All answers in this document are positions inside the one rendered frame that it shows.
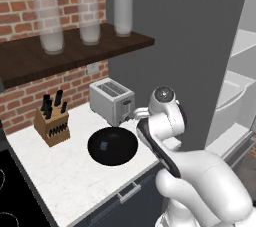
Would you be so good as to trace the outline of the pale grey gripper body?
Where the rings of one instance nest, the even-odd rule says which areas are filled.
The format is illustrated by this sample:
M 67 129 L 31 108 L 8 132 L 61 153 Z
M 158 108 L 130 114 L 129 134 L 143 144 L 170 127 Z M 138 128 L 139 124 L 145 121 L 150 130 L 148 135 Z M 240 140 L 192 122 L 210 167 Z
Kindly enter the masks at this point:
M 140 107 L 134 111 L 134 118 L 136 120 L 140 120 L 142 118 L 147 118 L 149 116 L 150 116 L 150 114 L 149 114 L 149 110 L 147 107 Z

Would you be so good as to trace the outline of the black bowl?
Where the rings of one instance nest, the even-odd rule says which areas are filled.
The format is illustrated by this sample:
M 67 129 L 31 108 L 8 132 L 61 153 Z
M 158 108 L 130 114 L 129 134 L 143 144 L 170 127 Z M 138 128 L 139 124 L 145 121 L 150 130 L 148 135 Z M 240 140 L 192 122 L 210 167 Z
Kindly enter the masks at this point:
M 87 149 L 91 158 L 101 165 L 119 166 L 135 156 L 138 140 L 125 128 L 106 127 L 91 135 Z

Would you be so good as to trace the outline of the grey fridge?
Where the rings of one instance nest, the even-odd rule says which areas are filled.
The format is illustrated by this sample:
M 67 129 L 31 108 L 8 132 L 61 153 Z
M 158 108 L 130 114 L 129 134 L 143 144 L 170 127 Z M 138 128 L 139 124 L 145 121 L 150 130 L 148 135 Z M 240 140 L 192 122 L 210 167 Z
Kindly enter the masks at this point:
M 133 30 L 155 44 L 108 61 L 109 77 L 135 92 L 137 107 L 160 85 L 175 91 L 187 116 L 183 151 L 205 147 L 244 1 L 133 0 Z

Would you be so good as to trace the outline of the tall clear glass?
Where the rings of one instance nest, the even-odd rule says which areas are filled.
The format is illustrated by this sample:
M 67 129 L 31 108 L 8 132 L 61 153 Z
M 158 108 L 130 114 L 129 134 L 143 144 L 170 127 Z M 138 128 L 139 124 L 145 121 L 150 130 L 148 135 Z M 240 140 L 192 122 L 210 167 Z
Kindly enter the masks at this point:
M 114 27 L 118 36 L 130 35 L 133 26 L 133 0 L 114 0 Z
M 100 40 L 98 0 L 77 0 L 80 38 L 85 45 L 97 45 Z
M 64 37 L 57 0 L 34 0 L 40 43 L 49 55 L 64 49 Z

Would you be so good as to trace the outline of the silver toaster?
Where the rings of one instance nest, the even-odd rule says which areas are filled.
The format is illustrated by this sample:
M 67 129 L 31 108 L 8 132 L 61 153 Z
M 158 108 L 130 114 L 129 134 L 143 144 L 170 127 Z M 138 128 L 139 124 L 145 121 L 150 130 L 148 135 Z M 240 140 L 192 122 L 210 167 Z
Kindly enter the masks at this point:
M 91 83 L 89 97 L 91 110 L 111 126 L 134 118 L 135 93 L 110 78 Z

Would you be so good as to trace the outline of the wooden knife block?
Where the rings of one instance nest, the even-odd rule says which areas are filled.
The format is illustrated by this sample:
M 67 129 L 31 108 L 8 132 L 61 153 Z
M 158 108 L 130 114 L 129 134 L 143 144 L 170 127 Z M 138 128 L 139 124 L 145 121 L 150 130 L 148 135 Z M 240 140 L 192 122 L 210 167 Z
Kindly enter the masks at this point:
M 51 118 L 47 119 L 40 108 L 36 109 L 34 128 L 49 147 L 70 138 L 68 127 L 69 114 L 61 112 L 62 107 L 52 108 Z

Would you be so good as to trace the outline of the dark drawer front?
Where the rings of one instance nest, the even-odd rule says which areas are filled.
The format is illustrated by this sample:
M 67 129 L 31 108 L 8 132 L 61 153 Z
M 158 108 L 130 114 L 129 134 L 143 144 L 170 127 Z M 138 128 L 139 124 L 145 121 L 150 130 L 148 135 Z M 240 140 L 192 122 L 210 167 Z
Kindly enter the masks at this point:
M 158 163 L 135 180 L 140 190 L 125 202 L 121 203 L 115 195 L 73 227 L 155 227 L 164 204 L 155 184 L 156 174 L 162 168 Z

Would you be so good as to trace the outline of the dark wooden shelf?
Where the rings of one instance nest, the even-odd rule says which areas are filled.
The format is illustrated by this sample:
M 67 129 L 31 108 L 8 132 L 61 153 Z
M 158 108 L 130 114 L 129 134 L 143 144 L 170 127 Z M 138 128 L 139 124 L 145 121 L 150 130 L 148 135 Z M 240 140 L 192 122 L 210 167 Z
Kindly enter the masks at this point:
M 97 45 L 84 45 L 78 29 L 66 30 L 64 39 L 64 49 L 56 55 L 48 55 L 44 51 L 38 36 L 0 43 L 0 93 L 155 43 L 153 38 L 136 32 L 128 37 L 118 37 L 114 26 L 107 23 L 101 25 L 101 38 Z

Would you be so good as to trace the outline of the black hob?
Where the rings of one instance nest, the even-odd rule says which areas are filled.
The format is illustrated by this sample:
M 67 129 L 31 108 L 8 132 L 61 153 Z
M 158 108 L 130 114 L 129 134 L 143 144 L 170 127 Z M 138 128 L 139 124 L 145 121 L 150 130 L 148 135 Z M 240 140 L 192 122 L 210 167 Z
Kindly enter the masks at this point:
M 0 227 L 52 227 L 7 149 L 0 151 Z

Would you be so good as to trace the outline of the white wall socket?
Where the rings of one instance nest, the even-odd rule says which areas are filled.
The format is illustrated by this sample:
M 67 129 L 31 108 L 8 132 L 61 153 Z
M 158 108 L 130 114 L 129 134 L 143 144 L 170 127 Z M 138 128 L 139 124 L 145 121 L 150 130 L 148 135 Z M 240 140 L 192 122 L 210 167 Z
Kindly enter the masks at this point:
M 99 63 L 91 63 L 87 65 L 87 74 L 92 74 L 99 71 Z

